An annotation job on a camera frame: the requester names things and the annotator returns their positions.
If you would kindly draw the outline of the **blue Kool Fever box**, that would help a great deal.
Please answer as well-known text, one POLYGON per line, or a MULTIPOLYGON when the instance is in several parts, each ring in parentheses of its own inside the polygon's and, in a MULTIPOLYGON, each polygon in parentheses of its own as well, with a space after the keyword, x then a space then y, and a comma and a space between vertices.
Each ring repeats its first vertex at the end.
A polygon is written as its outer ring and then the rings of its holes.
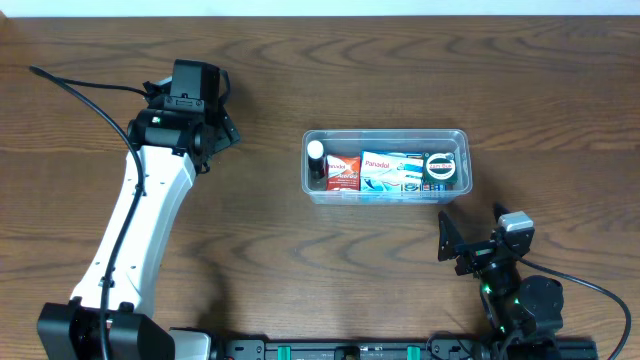
MULTIPOLYGON (((388 154, 392 156, 421 158, 424 154, 420 152, 381 152, 374 153, 388 154)), ((362 180, 360 177, 360 190, 362 192, 422 192, 422 191, 446 191, 449 185, 417 183, 389 183, 376 180, 362 180)))

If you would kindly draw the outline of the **dark green round-label box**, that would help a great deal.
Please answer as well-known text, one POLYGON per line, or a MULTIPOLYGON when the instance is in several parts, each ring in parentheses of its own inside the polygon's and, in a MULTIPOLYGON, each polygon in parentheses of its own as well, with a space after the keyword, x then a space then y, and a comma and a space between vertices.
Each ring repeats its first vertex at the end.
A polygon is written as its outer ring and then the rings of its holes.
POLYGON ((458 180, 458 168, 455 154, 452 152, 425 153, 423 182, 453 185, 458 180))

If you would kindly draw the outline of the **white green medicine box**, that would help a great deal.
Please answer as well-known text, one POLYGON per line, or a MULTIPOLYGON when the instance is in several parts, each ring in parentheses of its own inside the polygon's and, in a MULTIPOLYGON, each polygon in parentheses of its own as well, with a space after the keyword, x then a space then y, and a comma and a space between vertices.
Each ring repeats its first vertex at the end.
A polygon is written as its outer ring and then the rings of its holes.
POLYGON ((422 182, 424 160, 421 158, 363 152, 361 160, 362 180, 417 184, 422 182))

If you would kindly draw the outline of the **black bottle white cap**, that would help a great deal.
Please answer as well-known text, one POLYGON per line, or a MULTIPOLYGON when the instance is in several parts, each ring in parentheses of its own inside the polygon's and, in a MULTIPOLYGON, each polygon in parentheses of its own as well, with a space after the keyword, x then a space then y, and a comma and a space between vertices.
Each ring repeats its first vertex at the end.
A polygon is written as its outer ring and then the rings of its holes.
POLYGON ((326 155, 324 145, 313 140, 307 144, 307 164, 312 180, 320 181, 326 176, 326 155))

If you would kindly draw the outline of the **clear plastic container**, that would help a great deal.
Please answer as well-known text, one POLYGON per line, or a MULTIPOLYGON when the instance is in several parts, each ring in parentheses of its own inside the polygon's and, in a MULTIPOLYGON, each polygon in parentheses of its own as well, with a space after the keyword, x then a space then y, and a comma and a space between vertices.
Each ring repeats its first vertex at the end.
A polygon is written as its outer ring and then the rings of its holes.
POLYGON ((301 183, 303 191, 316 204, 397 205, 447 204, 468 194, 473 187, 468 139, 459 129, 349 129, 309 130, 302 140, 301 183), (362 192, 328 191, 326 176, 314 181, 307 164, 307 144, 318 140, 328 155, 360 157, 363 151, 381 152, 452 152, 458 168, 458 180, 446 191, 362 192))

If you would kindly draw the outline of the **red snack packet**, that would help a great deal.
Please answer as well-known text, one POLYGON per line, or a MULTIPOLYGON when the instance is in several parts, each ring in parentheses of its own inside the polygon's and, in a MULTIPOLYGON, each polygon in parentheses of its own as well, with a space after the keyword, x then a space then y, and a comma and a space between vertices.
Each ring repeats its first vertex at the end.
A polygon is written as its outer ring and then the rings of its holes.
POLYGON ((360 157, 328 155, 326 160, 328 191, 360 190, 360 157))

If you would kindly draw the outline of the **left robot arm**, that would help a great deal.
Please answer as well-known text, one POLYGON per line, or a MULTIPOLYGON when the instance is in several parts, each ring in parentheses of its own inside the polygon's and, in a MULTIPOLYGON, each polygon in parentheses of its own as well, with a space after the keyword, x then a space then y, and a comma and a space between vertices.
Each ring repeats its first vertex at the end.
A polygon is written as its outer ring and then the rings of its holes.
POLYGON ((223 107, 147 108, 127 129, 133 149, 98 251, 66 304, 47 303, 37 333, 50 359, 222 359, 206 330, 153 320, 158 273, 177 212, 209 159, 240 139, 223 107))

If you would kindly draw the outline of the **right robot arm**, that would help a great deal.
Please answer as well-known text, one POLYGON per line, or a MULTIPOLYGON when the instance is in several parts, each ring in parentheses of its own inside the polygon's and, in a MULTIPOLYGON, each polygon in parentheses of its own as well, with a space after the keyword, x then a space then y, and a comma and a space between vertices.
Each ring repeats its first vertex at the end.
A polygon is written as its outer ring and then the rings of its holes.
POLYGON ((490 237, 469 243, 441 211, 438 260, 454 260, 457 275, 480 280, 480 297, 494 330, 485 348, 493 359, 560 359, 556 332, 563 327, 563 287, 541 275, 523 278, 517 269, 530 251, 534 222, 498 204, 494 217, 497 227, 490 237))

